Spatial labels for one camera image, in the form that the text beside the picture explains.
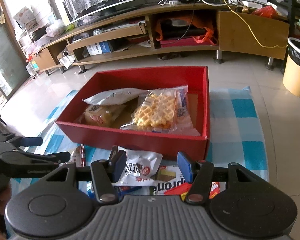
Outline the yellow trash bin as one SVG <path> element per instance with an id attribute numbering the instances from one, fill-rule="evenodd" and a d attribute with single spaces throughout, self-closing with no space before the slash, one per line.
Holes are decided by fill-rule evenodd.
<path id="1" fill-rule="evenodd" d="M 288 53 L 282 80 L 285 88 L 300 97 L 300 39 L 288 38 Z"/>

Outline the round bun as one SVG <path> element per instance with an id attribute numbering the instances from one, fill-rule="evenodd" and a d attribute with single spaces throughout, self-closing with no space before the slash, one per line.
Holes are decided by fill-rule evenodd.
<path id="1" fill-rule="evenodd" d="M 85 123 L 98 127 L 110 127 L 125 107 L 125 105 L 90 105 L 83 113 Z"/>

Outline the white duck gizzard packet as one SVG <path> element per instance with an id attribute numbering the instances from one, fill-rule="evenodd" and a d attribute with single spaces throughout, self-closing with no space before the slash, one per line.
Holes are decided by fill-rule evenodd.
<path id="1" fill-rule="evenodd" d="M 151 151 L 129 150 L 118 147 L 126 153 L 126 166 L 121 177 L 113 186 L 157 186 L 154 176 L 162 161 L 162 154 Z"/>

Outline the red cardboard box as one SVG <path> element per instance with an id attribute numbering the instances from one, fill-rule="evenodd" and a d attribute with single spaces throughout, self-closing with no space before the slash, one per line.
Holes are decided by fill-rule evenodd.
<path id="1" fill-rule="evenodd" d="M 207 156 L 210 142 L 207 67 L 173 66 L 96 73 L 74 96 L 57 125 L 76 143 Z"/>

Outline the orange plastic bag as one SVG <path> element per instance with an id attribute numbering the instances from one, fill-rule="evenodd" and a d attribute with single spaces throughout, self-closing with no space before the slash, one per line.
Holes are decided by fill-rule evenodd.
<path id="1" fill-rule="evenodd" d="M 157 20 L 154 38 L 162 47 L 216 46 L 218 34 L 214 18 L 181 15 Z"/>

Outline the white blue bread package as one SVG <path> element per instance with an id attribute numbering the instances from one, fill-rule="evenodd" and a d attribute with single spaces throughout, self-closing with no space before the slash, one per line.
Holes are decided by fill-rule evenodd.
<path id="1" fill-rule="evenodd" d="M 132 120 L 122 130 L 199 136 L 189 112 L 188 86 L 154 89 L 138 98 Z"/>

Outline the red white small packet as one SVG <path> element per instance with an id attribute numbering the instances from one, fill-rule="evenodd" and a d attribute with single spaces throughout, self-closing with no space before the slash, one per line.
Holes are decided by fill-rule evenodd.
<path id="1" fill-rule="evenodd" d="M 75 163 L 76 167 L 85 167 L 85 148 L 83 144 L 78 145 L 70 151 L 70 163 Z"/>

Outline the red yellow snack bag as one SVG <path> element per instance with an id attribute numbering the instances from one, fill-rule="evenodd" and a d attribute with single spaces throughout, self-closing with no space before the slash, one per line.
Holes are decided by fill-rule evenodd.
<path id="1" fill-rule="evenodd" d="M 181 200 L 184 202 L 185 200 L 190 200 L 191 196 L 196 196 L 199 194 L 199 196 L 204 196 L 204 198 L 207 198 L 205 195 L 209 191 L 209 199 L 214 198 L 217 194 L 219 194 L 220 188 L 219 188 L 219 182 L 211 182 L 210 186 L 207 185 L 199 185 L 198 183 L 183 183 L 179 186 L 176 186 L 170 190 L 166 190 L 164 192 L 165 196 L 180 196 Z"/>

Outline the Kapron wafer packet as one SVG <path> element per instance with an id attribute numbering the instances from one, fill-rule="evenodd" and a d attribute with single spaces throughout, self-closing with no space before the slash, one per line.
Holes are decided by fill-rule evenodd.
<path id="1" fill-rule="evenodd" d="M 152 179 L 158 183 L 157 186 L 150 188 L 153 196 L 180 195 L 184 198 L 191 187 L 191 184 L 185 181 L 177 165 L 159 166 Z"/>

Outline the silver white snack packet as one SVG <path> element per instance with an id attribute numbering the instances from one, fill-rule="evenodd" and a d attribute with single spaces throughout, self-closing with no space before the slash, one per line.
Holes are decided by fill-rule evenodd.
<path id="1" fill-rule="evenodd" d="M 145 92 L 148 91 L 137 88 L 120 88 L 97 93 L 89 98 L 83 99 L 83 102 L 94 106 L 122 105 Z"/>

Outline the blue white carton box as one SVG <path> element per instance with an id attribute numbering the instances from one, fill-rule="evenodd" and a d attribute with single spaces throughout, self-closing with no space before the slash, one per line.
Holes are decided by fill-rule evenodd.
<path id="1" fill-rule="evenodd" d="M 112 45 L 109 41 L 88 45 L 86 48 L 90 56 L 111 53 L 113 51 Z"/>

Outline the red plastic bag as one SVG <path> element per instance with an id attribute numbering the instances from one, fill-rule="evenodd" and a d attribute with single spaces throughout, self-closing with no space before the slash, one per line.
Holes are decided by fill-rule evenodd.
<path id="1" fill-rule="evenodd" d="M 267 5 L 261 9 L 257 9 L 251 13 L 255 16 L 265 17 L 265 18 L 277 18 L 278 13 L 277 11 L 271 6 Z"/>

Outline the wooden TV stand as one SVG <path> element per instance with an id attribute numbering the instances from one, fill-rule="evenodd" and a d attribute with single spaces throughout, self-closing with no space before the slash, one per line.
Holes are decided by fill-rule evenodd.
<path id="1" fill-rule="evenodd" d="M 225 51 L 285 58 L 289 24 L 280 16 L 266 18 L 237 5 L 202 3 L 155 5 L 125 12 L 55 37 L 29 55 L 41 72 L 61 66 L 64 53 L 74 66 L 140 56 Z"/>

